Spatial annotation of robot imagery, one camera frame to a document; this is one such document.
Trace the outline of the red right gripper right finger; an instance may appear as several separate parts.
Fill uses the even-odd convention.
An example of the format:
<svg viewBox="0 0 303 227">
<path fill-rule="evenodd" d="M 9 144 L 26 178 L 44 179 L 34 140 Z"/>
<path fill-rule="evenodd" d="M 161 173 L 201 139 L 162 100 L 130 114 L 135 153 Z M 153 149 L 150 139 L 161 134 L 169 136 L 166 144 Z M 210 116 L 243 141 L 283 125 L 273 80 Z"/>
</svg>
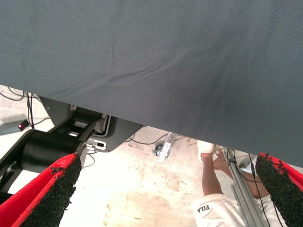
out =
<svg viewBox="0 0 303 227">
<path fill-rule="evenodd" d="M 259 153 L 256 171 L 288 227 L 303 225 L 303 174 L 285 161 Z"/>
</svg>

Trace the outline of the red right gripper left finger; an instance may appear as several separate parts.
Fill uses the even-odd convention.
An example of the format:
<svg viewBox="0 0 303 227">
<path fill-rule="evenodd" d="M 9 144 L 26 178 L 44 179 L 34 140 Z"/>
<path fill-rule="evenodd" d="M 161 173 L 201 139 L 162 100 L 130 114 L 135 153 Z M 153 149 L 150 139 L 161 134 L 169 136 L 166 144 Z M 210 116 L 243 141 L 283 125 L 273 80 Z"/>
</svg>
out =
<svg viewBox="0 0 303 227">
<path fill-rule="evenodd" d="M 72 153 L 56 160 L 0 206 L 2 227 L 57 227 L 70 204 L 81 160 Z"/>
</svg>

